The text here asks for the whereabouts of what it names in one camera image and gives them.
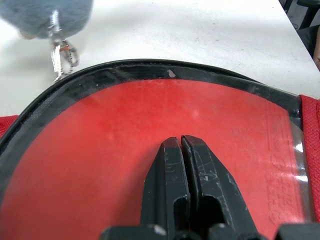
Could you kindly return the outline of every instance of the white surface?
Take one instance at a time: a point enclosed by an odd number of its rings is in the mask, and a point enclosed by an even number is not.
[[[320,98],[320,73],[278,0],[95,0],[69,39],[77,70],[114,60],[169,59],[225,68]],[[0,21],[0,116],[19,114],[51,85],[46,40],[24,40]]]

